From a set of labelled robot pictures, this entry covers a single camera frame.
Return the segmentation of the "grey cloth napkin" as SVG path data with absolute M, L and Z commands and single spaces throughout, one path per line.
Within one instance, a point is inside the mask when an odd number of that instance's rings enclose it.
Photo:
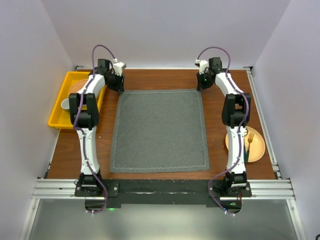
M 195 89 L 131 90 L 116 109 L 110 172 L 210 169 L 202 95 Z

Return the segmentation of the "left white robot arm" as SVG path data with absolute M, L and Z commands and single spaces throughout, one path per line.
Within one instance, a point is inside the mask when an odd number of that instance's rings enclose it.
M 90 196 L 104 194 L 100 165 L 97 158 L 96 132 L 100 121 L 97 96 L 104 87 L 124 92 L 124 69 L 126 64 L 116 58 L 112 61 L 99 59 L 89 73 L 84 86 L 69 99 L 70 121 L 80 143 L 81 169 L 76 187 Z

